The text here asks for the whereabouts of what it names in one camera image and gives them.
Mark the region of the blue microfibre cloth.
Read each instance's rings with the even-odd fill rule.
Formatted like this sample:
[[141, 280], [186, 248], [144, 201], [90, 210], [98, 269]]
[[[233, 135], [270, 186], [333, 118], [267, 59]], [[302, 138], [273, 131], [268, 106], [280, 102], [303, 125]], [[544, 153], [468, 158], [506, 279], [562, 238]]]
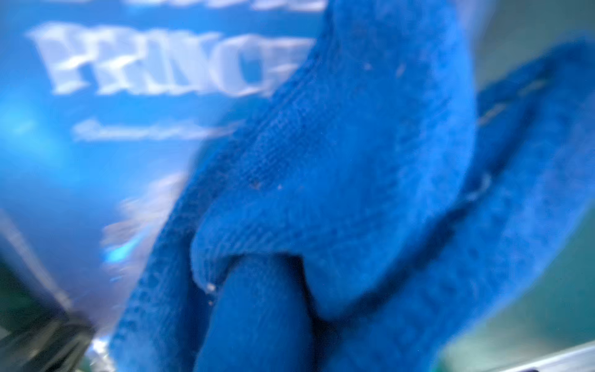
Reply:
[[428, 371], [594, 198], [594, 41], [483, 91], [452, 1], [331, 1], [306, 62], [189, 178], [119, 371]]

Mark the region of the blue little prince book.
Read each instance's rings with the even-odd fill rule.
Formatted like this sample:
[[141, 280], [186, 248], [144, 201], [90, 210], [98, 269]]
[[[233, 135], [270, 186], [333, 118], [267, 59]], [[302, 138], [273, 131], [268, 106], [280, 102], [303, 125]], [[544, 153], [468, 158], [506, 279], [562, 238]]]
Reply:
[[305, 59], [324, 1], [4, 1], [1, 245], [33, 290], [118, 322], [197, 151]]

